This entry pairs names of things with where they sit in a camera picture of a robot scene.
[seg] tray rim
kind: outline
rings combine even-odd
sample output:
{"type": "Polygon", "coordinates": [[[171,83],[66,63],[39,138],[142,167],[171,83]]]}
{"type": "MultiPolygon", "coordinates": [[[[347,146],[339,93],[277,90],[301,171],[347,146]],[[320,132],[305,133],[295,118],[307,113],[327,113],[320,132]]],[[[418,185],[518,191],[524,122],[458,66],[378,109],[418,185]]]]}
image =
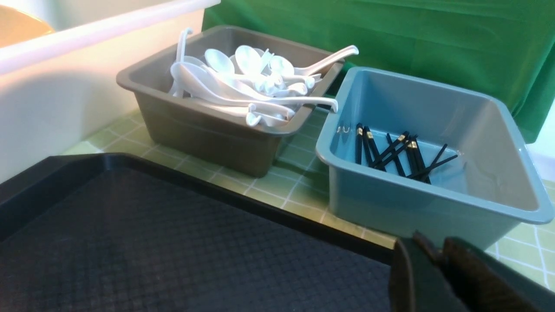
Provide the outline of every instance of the tray rim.
{"type": "Polygon", "coordinates": [[[0,184],[0,224],[7,225],[0,227],[0,244],[90,180],[116,169],[131,169],[188,188],[343,250],[385,265],[392,263],[389,248],[127,153],[50,156],[0,184]],[[62,183],[53,183],[60,178],[62,183]],[[56,187],[62,191],[50,192],[56,187]]]}

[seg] white ceramic spoon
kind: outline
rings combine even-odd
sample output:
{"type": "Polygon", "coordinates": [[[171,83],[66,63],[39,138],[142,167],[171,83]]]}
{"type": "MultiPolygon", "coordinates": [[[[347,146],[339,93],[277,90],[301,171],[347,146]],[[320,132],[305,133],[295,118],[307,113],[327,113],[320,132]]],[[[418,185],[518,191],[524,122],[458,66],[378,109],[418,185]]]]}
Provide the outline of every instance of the white ceramic spoon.
{"type": "Polygon", "coordinates": [[[270,60],[270,68],[272,69],[272,71],[277,71],[283,76],[290,76],[290,75],[309,76],[318,72],[322,68],[325,68],[326,66],[329,66],[348,56],[358,55],[358,53],[359,53],[359,49],[356,46],[348,46],[308,67],[300,67],[300,68],[293,67],[291,62],[289,62],[284,57],[274,56],[270,60]]]}
{"type": "Polygon", "coordinates": [[[220,50],[207,49],[204,52],[204,58],[213,70],[221,74],[233,76],[243,83],[248,83],[259,92],[268,92],[274,86],[274,84],[269,83],[266,77],[260,73],[258,73],[258,75],[237,74],[234,62],[220,50]]]}
{"type": "Polygon", "coordinates": [[[256,111],[256,105],[251,104],[248,107],[237,107],[237,106],[221,106],[210,104],[206,102],[204,106],[209,107],[211,109],[218,110],[220,112],[230,114],[236,117],[245,118],[245,123],[249,127],[254,127],[262,121],[264,124],[268,125],[269,127],[278,127],[281,125],[286,125],[287,121],[282,118],[277,118],[274,116],[262,114],[256,111]]]}
{"type": "MultiPolygon", "coordinates": [[[[175,61],[182,62],[185,56],[185,44],[187,41],[187,36],[193,33],[193,29],[188,27],[179,34],[179,41],[177,42],[177,49],[175,51],[175,61]]],[[[179,89],[175,81],[171,84],[169,94],[175,97],[183,97],[183,90],[179,89]]]]}
{"type": "Polygon", "coordinates": [[[197,59],[196,57],[192,57],[192,56],[184,56],[183,60],[181,60],[182,62],[187,62],[187,63],[191,63],[191,64],[195,64],[197,66],[206,66],[206,64],[197,59]]]}
{"type": "Polygon", "coordinates": [[[197,66],[190,63],[175,63],[170,68],[171,75],[174,77],[175,80],[177,80],[178,85],[185,91],[189,92],[192,96],[207,100],[208,102],[212,102],[218,105],[248,107],[250,103],[253,103],[256,104],[256,107],[259,110],[281,114],[286,119],[289,119],[293,115],[295,115],[295,112],[292,109],[274,103],[257,100],[245,101],[222,97],[216,94],[209,87],[207,87],[199,78],[197,78],[191,72],[190,68],[194,67],[197,66]]]}
{"type": "Polygon", "coordinates": [[[233,62],[224,52],[217,49],[207,49],[204,52],[207,64],[218,73],[235,74],[233,62]]]}
{"type": "Polygon", "coordinates": [[[331,107],[331,110],[337,112],[337,100],[331,98],[324,98],[324,97],[284,97],[284,98],[273,98],[267,97],[262,95],[248,85],[234,80],[226,75],[219,75],[215,72],[212,72],[208,67],[207,70],[203,68],[199,68],[194,64],[183,63],[184,66],[187,66],[189,72],[196,77],[203,83],[206,82],[210,84],[208,88],[210,88],[214,93],[225,94],[227,96],[239,97],[242,100],[256,100],[256,101],[263,101],[265,103],[273,103],[278,105],[303,105],[306,103],[309,104],[319,104],[319,105],[328,105],[331,107]]]}
{"type": "Polygon", "coordinates": [[[279,73],[270,73],[269,78],[262,75],[262,71],[266,67],[266,64],[263,64],[265,61],[262,60],[262,57],[251,46],[238,46],[235,50],[235,60],[239,70],[244,75],[256,77],[257,79],[265,79],[266,85],[270,87],[283,84],[283,79],[279,73]]]}
{"type": "Polygon", "coordinates": [[[292,85],[287,86],[286,89],[275,89],[273,92],[268,93],[269,97],[283,98],[283,97],[299,97],[304,96],[309,92],[306,84],[302,82],[297,82],[292,85]]]}

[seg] blue plastic bin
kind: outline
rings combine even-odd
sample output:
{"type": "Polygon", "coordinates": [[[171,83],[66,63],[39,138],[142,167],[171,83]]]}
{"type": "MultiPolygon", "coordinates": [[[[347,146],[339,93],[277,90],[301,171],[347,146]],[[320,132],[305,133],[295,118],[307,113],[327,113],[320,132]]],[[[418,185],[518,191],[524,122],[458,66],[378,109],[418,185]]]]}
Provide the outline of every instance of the blue plastic bin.
{"type": "MultiPolygon", "coordinates": [[[[316,144],[330,168],[330,209],[338,217],[397,236],[415,230],[486,249],[519,222],[554,217],[547,192],[506,106],[487,95],[373,68],[349,70],[316,144]],[[431,184],[355,163],[355,128],[368,125],[380,151],[403,131],[418,134],[426,165],[444,143],[431,184]]],[[[400,156],[410,172],[405,153],[400,156]]]]}

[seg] wall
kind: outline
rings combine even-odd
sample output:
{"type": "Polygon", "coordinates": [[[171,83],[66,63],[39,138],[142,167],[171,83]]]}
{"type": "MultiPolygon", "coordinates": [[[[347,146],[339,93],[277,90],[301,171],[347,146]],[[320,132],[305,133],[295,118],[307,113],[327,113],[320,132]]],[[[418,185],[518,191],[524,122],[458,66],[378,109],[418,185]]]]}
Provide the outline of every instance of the wall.
{"type": "Polygon", "coordinates": [[[555,102],[551,106],[538,139],[527,148],[540,176],[555,182],[555,102]]]}

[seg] textured tray surface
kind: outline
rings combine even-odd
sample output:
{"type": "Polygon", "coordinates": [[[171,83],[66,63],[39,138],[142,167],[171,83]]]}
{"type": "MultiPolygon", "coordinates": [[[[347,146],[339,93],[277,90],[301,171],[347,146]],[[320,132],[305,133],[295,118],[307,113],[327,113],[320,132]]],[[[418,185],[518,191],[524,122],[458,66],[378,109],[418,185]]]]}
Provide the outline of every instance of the textured tray surface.
{"type": "Polygon", "coordinates": [[[117,169],[0,245],[0,311],[389,311],[389,270],[117,169]]]}

